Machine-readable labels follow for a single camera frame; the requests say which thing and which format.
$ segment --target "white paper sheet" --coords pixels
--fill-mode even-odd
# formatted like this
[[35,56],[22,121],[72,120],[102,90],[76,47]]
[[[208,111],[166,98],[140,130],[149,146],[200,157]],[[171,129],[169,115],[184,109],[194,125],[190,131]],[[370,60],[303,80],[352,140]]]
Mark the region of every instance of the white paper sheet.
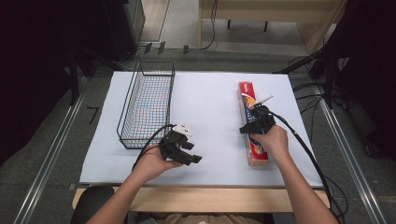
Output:
[[[115,72],[103,112],[83,164],[80,183],[121,183],[131,172],[138,150],[125,149],[116,130],[132,73]],[[239,81],[252,81],[257,100],[283,117],[311,148],[290,81],[286,75],[200,73],[176,71],[171,102],[171,123],[186,124],[195,144],[190,154],[202,156],[198,163],[165,172],[150,185],[284,187],[279,170],[270,158],[263,167],[247,162],[238,104]],[[278,119],[276,123],[286,130]],[[318,174],[295,137],[288,130],[290,154],[312,187],[322,187]]]

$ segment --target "black cable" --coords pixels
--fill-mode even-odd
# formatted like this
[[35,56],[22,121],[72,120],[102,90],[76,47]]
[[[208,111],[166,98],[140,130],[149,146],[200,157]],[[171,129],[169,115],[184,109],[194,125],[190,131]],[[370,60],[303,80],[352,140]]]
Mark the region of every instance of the black cable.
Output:
[[124,59],[124,60],[123,60],[122,62],[120,62],[120,63],[125,63],[126,61],[128,61],[129,59],[131,59],[133,53],[132,53],[132,52],[128,52],[127,55],[128,55],[128,56],[126,57],[126,59]]
[[[311,118],[311,135],[310,135],[310,138],[309,138],[309,141],[310,142],[312,142],[312,139],[313,139],[313,127],[314,127],[314,117],[315,117],[315,112],[316,112],[316,107],[318,106],[318,104],[319,104],[319,102],[322,100],[323,98],[322,97],[319,97],[319,98],[317,98],[317,99],[315,99],[315,100],[313,100],[313,101],[311,101],[311,102],[309,102],[309,104],[305,107],[305,110],[303,110],[301,113],[304,113],[306,110],[308,110],[308,109],[310,109],[310,108],[314,108],[314,111],[313,111],[313,114],[312,114],[312,118]],[[346,223],[346,221],[345,221],[345,214],[347,213],[347,210],[348,210],[348,201],[347,201],[347,196],[345,195],[345,193],[344,193],[344,191],[333,181],[333,180],[331,180],[329,177],[327,177],[326,175],[324,175],[324,177],[326,178],[326,179],[328,179],[329,181],[331,181],[339,190],[340,190],[340,192],[342,193],[342,195],[343,195],[343,197],[344,197],[344,199],[345,199],[345,201],[346,201],[346,209],[345,209],[345,211],[343,211],[342,209],[341,209],[341,207],[340,207],[340,205],[338,204],[338,202],[334,199],[334,197],[330,194],[330,197],[331,197],[331,200],[332,200],[332,204],[335,206],[335,209],[338,211],[338,214],[336,214],[333,210],[331,210],[332,211],[332,214],[334,215],[334,217],[337,219],[337,221],[338,221],[338,223],[340,223],[340,224],[344,224],[344,223]]]
[[216,38],[215,21],[216,21],[216,13],[217,13],[217,11],[218,11],[218,0],[215,0],[213,2],[212,14],[210,16],[210,21],[212,22],[212,31],[213,31],[212,41],[210,41],[209,45],[206,46],[205,48],[203,48],[202,50],[208,49],[213,44],[213,42],[215,41],[215,38]]
[[320,97],[323,97],[324,94],[311,94],[311,95],[301,96],[301,97],[296,98],[296,101],[302,100],[302,99],[305,99],[305,98],[308,98],[308,97],[313,97],[313,96],[317,96],[317,97],[320,96]]
[[155,132],[155,133],[150,137],[150,139],[149,139],[149,140],[147,141],[147,143],[143,146],[142,150],[140,151],[139,155],[137,156],[136,161],[134,162],[134,166],[132,167],[132,170],[134,169],[134,167],[137,165],[137,163],[139,162],[139,160],[145,155],[145,153],[146,153],[148,150],[150,150],[150,149],[156,147],[156,146],[154,146],[154,147],[150,147],[150,148],[146,149],[146,148],[149,146],[149,143],[152,141],[152,139],[154,139],[154,137],[157,136],[157,134],[160,133],[162,130],[164,130],[164,129],[166,129],[166,128],[172,128],[172,127],[175,127],[175,125],[173,125],[173,124],[165,124],[165,125],[163,125],[159,130],[157,130],[157,132]]
[[341,216],[344,216],[344,215],[346,215],[347,214],[347,211],[348,211],[348,209],[349,209],[349,202],[348,202],[348,200],[347,200],[347,196],[346,196],[346,194],[344,193],[344,191],[340,188],[340,186],[338,186],[333,180],[331,180],[328,176],[324,176],[326,179],[328,179],[330,182],[332,182],[332,184],[334,184],[335,185],[335,187],[336,188],[338,188],[338,190],[340,190],[340,192],[341,192],[341,194],[343,195],[343,198],[345,199],[345,201],[346,201],[346,208],[345,208],[345,211],[343,211],[342,209],[340,210],[340,214],[338,214],[337,216],[339,216],[339,217],[341,217]]
[[298,86],[294,87],[294,88],[293,88],[293,92],[298,91],[298,90],[300,90],[300,89],[302,89],[302,88],[304,88],[304,87],[315,86],[315,85],[321,86],[321,85],[323,85],[323,84],[321,84],[321,83],[316,83],[316,82],[304,83],[304,84],[301,84],[301,85],[298,85]]
[[317,161],[315,160],[314,156],[312,155],[312,152],[309,150],[308,146],[305,144],[305,142],[303,141],[303,139],[300,137],[299,134],[297,134],[296,131],[294,131],[293,128],[291,128],[291,126],[288,124],[288,122],[283,119],[282,117],[280,117],[278,114],[272,112],[271,110],[266,110],[267,113],[272,114],[274,117],[276,117],[277,119],[279,119],[280,121],[282,121],[291,131],[291,133],[294,135],[294,137],[297,139],[297,141],[300,143],[300,145],[303,147],[303,149],[305,150],[306,154],[308,155],[309,159],[311,160],[312,164],[314,165],[315,169],[318,172],[319,178],[323,183],[323,187],[324,190],[326,192],[327,198],[329,200],[330,203],[330,207],[332,207],[332,200],[331,200],[331,195],[330,195],[330,189],[329,186],[327,185],[326,179],[324,177],[324,174],[322,173],[322,171],[320,170],[320,167],[318,166]]
[[309,135],[309,142],[312,143],[312,139],[314,138],[314,117],[315,117],[315,112],[317,110],[317,106],[320,103],[320,101],[323,98],[318,98],[317,102],[314,105],[314,111],[312,112],[312,118],[311,118],[311,134]]
[[[296,59],[301,59],[301,58],[304,58],[304,57],[306,57],[306,56],[297,56],[297,57],[292,58],[292,59],[289,61],[289,66],[291,65],[291,62],[293,62],[294,60],[296,60]],[[305,69],[306,69],[306,72],[309,72],[311,69],[308,68],[306,65],[307,65],[307,63],[304,64],[304,67],[305,67]]]

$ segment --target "aluminum foil box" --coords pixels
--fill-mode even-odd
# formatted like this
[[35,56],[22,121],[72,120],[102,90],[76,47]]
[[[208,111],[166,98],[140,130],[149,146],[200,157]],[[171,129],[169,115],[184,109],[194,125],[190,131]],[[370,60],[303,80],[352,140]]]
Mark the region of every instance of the aluminum foil box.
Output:
[[[251,81],[240,81],[238,85],[238,98],[241,108],[242,126],[247,122],[253,121],[254,117],[250,114],[250,106],[256,104],[253,83]],[[244,134],[247,150],[247,163],[249,166],[262,166],[268,161],[268,154],[262,145]]]

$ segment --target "person's left hand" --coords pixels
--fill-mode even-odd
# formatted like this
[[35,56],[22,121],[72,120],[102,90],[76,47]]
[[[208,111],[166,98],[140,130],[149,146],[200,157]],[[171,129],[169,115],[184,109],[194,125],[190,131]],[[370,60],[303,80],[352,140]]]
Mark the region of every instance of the person's left hand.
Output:
[[182,166],[182,164],[177,161],[165,161],[161,156],[161,150],[158,146],[150,146],[146,150],[148,151],[140,158],[132,171],[132,175],[139,178],[142,184],[169,169]]

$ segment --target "metal rail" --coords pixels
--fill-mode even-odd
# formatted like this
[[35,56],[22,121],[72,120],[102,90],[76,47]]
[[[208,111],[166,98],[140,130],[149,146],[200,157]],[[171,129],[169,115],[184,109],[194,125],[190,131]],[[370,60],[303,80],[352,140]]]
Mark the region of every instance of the metal rail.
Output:
[[[323,93],[323,89],[321,87],[316,86],[315,92],[318,94]],[[344,157],[346,162],[346,166],[352,176],[353,181],[355,182],[356,188],[361,196],[361,200],[363,201],[364,206],[366,207],[367,213],[372,220],[373,223],[384,223],[387,221],[378,205],[377,199],[367,182],[366,177],[363,174],[356,158],[352,152],[352,149],[345,137],[341,126],[338,123],[336,116],[333,111],[327,107],[326,103],[321,101],[320,106],[323,110],[324,115],[326,116],[327,121],[332,129],[332,133],[334,134],[335,140],[340,148],[341,154]]]
[[66,116],[64,117],[64,121],[62,122],[61,128],[57,132],[55,139],[52,142],[52,145],[49,148],[49,152],[47,153],[46,158],[41,165],[40,170],[38,171],[37,176],[29,188],[27,195],[23,201],[21,209],[17,214],[14,224],[23,224],[28,223],[30,217],[32,216],[35,206],[40,199],[41,193],[43,192],[44,187],[50,177],[50,173],[53,169],[53,166],[62,150],[62,146],[64,144],[64,140],[70,130],[70,127],[73,124],[73,121],[78,113],[79,107],[81,106],[81,102],[86,90],[87,78],[83,77],[81,80],[81,94],[79,95],[77,101],[73,106],[70,106]]

